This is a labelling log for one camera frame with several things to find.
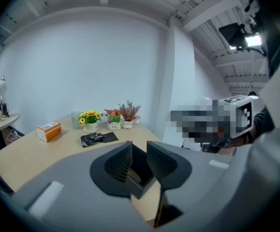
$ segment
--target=ceiling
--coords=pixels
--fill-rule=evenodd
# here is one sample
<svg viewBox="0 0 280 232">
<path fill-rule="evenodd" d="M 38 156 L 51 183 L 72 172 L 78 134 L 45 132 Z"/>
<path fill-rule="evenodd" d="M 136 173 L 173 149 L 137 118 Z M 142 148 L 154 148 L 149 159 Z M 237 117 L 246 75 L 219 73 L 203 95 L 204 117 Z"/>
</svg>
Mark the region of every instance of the ceiling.
<svg viewBox="0 0 280 232">
<path fill-rule="evenodd" d="M 0 44 L 37 18 L 69 8 L 122 8 L 166 26 L 175 16 L 201 45 L 204 55 L 224 77 L 233 94 L 247 94 L 252 90 L 259 93 L 268 81 L 267 75 L 259 73 L 263 58 L 257 53 L 230 50 L 218 31 L 230 23 L 243 23 L 249 16 L 244 12 L 247 4 L 248 0 L 13 0 L 0 17 Z M 255 10 L 254 5 L 249 13 L 253 14 Z"/>
</svg>

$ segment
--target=glass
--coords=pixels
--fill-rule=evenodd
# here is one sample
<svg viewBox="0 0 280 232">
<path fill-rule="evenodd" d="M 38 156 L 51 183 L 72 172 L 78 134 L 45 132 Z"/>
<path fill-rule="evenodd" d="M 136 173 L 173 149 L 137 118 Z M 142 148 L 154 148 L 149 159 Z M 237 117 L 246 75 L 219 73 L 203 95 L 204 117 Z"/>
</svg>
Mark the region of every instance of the glass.
<svg viewBox="0 0 280 232">
<path fill-rule="evenodd" d="M 71 112 L 71 120 L 72 120 L 72 127 L 73 129 L 80 129 L 80 124 L 78 123 L 78 121 L 76 120 L 77 118 L 80 117 L 80 113 L 81 112 Z"/>
</svg>

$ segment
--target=white flower pot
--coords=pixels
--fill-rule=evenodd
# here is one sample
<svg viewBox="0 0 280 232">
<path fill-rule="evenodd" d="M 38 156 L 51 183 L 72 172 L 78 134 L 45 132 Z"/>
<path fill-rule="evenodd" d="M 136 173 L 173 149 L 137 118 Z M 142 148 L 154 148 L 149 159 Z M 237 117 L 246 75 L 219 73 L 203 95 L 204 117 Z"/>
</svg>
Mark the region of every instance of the white flower pot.
<svg viewBox="0 0 280 232">
<path fill-rule="evenodd" d="M 135 118 L 133 121 L 132 121 L 133 124 L 140 124 L 140 119 L 139 118 Z"/>
<path fill-rule="evenodd" d="M 111 131 L 120 130 L 120 122 L 107 122 L 107 129 Z"/>
<path fill-rule="evenodd" d="M 124 121 L 122 125 L 124 129 L 131 129 L 132 128 L 132 121 Z"/>
<path fill-rule="evenodd" d="M 84 132 L 90 134 L 96 132 L 98 129 L 98 123 L 84 124 Z"/>
</svg>

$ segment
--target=orange box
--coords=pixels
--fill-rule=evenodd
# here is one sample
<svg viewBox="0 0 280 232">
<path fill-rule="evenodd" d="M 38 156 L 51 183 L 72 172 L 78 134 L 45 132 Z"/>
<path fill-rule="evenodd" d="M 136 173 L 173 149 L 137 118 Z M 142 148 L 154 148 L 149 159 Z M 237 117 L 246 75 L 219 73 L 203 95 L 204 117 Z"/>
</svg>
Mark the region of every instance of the orange box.
<svg viewBox="0 0 280 232">
<path fill-rule="evenodd" d="M 43 126 L 37 127 L 37 133 L 40 139 L 45 142 L 48 142 L 53 137 L 61 133 L 61 124 L 59 122 L 50 122 Z"/>
</svg>

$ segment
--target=potted flower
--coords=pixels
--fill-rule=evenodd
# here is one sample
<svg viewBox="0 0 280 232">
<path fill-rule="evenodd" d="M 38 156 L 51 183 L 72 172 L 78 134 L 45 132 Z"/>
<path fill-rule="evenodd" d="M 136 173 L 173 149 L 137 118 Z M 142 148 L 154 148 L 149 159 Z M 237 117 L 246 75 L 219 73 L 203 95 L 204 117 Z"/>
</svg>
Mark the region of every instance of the potted flower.
<svg viewBox="0 0 280 232">
<path fill-rule="evenodd" d="M 80 117 L 77 119 L 81 126 L 84 127 L 84 132 L 94 133 L 98 129 L 97 121 L 101 120 L 103 114 L 99 114 L 97 111 L 86 111 L 80 114 Z"/>
<path fill-rule="evenodd" d="M 119 109 L 121 111 L 121 115 L 124 118 L 123 128 L 124 129 L 131 129 L 132 128 L 132 121 L 134 119 L 139 119 L 140 116 L 137 115 L 141 106 L 134 106 L 132 102 L 127 100 L 127 105 L 119 104 Z"/>
<path fill-rule="evenodd" d="M 120 130 L 120 110 L 105 110 L 107 116 L 107 128 L 112 131 Z"/>
</svg>

